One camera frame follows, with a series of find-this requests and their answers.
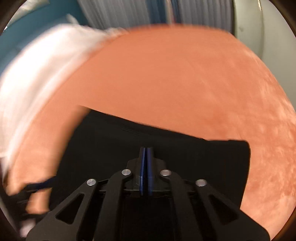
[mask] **triangular cutout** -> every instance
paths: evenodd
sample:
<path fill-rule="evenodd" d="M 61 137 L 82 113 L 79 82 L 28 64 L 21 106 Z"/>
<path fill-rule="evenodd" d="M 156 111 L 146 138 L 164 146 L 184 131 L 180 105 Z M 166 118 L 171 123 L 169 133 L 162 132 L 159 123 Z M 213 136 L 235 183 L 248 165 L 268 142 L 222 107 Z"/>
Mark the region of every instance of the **triangular cutout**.
<path fill-rule="evenodd" d="M 216 198 L 214 195 L 210 195 L 210 202 L 216 211 L 219 220 L 222 225 L 226 225 L 236 219 L 238 219 L 238 215 L 225 203 L 223 203 L 221 200 Z"/>
<path fill-rule="evenodd" d="M 67 207 L 57 214 L 56 218 L 67 224 L 72 224 L 82 203 L 83 197 L 84 194 L 79 194 Z"/>

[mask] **orange surface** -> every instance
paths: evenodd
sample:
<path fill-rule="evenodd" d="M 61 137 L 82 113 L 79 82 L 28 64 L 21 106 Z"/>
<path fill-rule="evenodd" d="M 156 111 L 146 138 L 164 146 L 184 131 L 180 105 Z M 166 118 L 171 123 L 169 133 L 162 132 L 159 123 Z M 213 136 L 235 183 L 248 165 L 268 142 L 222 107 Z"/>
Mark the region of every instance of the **orange surface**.
<path fill-rule="evenodd" d="M 36 116 L 9 175 L 11 192 L 55 174 L 84 115 L 79 105 L 195 137 L 247 140 L 241 209 L 273 238 L 295 208 L 294 109 L 263 62 L 229 33 L 159 26 L 106 43 Z M 30 211 L 46 208 L 35 202 Z"/>

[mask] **orange fabric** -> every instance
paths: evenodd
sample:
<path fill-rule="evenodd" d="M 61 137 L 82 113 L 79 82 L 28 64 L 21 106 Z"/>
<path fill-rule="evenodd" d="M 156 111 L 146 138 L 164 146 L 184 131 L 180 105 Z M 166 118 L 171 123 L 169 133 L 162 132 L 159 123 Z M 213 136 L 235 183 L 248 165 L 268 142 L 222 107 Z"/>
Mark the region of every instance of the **orange fabric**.
<path fill-rule="evenodd" d="M 84 114 L 79 105 L 195 137 L 247 140 L 241 209 L 273 238 L 295 208 L 294 109 L 263 62 L 229 33 L 158 26 L 107 43 L 36 116 L 9 175 L 11 192 L 55 174 Z"/>

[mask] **black fabric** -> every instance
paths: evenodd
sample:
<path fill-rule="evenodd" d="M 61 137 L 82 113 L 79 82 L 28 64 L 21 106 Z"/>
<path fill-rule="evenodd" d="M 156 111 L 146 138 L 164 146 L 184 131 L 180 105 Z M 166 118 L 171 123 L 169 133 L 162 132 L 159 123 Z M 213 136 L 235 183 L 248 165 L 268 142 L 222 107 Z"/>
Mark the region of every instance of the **black fabric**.
<path fill-rule="evenodd" d="M 141 146 L 183 179 L 206 179 L 240 206 L 250 162 L 245 141 L 207 141 L 134 123 L 91 110 L 74 131 L 60 162 L 50 196 L 50 209 L 89 178 L 104 180 L 125 169 Z"/>

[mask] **silver screw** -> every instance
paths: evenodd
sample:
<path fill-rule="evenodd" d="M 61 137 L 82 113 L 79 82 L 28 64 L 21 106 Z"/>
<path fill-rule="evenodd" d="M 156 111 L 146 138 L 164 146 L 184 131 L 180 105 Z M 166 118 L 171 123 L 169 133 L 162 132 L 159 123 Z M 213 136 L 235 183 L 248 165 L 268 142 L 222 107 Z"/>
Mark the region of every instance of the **silver screw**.
<path fill-rule="evenodd" d="M 96 184 L 96 180 L 95 179 L 88 179 L 86 181 L 86 184 L 89 185 L 89 186 L 93 186 Z"/>
<path fill-rule="evenodd" d="M 162 176 L 170 176 L 171 174 L 172 174 L 172 172 L 170 171 L 170 170 L 161 170 L 160 171 L 160 174 L 162 175 Z"/>
<path fill-rule="evenodd" d="M 130 175 L 131 170 L 130 169 L 124 169 L 124 170 L 122 170 L 121 174 L 124 175 L 124 176 Z"/>
<path fill-rule="evenodd" d="M 207 184 L 207 181 L 205 179 L 199 179 L 195 182 L 196 186 L 203 187 Z"/>

